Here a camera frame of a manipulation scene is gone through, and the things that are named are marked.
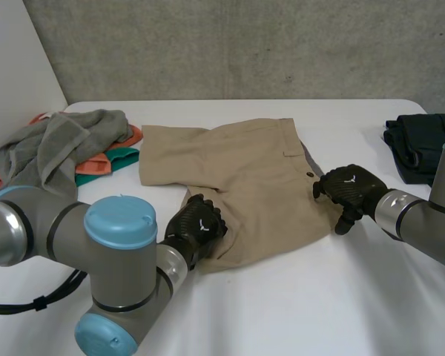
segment black cable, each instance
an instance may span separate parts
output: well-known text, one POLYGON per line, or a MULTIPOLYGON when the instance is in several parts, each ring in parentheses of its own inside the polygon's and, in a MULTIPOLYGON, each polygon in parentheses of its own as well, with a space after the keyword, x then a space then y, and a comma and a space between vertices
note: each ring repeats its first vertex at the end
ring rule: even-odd
POLYGON ((28 304, 0 304, 0 315, 19 314, 33 309, 39 312, 42 309, 46 309, 51 303, 55 303, 73 293, 87 275, 86 272, 75 269, 55 291, 46 297, 42 295, 28 304))

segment logo on robotic hand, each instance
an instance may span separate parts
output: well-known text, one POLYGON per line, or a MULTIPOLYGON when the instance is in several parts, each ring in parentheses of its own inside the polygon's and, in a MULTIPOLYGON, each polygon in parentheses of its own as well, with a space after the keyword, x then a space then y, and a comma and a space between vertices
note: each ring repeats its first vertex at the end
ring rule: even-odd
POLYGON ((209 231, 209 229, 205 228, 205 226, 202 224, 202 219, 200 219, 200 231, 209 231))
POLYGON ((345 180, 345 183, 356 183, 356 176, 353 176, 350 180, 345 180))

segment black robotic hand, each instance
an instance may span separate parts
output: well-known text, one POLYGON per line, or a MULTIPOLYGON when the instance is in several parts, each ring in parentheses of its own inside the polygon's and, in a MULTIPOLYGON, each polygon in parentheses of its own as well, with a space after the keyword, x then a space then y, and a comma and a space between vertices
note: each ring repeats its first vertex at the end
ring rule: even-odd
POLYGON ((339 167, 328 172, 313 184, 313 197, 326 194, 335 204, 343 206, 343 214, 334 228, 346 234, 363 215, 374 219, 376 205, 389 190, 374 174, 358 165, 339 167))
POLYGON ((168 223, 163 243, 176 248, 193 269, 227 230, 221 210, 202 194, 193 195, 168 223))

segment gray wall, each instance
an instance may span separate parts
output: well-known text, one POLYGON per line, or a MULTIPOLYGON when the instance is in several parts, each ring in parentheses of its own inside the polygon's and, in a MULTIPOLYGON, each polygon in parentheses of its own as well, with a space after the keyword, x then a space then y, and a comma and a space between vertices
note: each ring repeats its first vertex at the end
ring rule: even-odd
POLYGON ((445 0, 24 0, 69 103, 404 98, 445 112, 445 0))

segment white wall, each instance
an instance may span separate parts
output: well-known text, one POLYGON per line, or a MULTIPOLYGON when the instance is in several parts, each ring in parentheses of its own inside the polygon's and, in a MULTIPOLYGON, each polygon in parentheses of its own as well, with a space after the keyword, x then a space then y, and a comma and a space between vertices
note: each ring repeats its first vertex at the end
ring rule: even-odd
POLYGON ((0 143, 35 115, 66 107, 21 0, 0 0, 0 143))

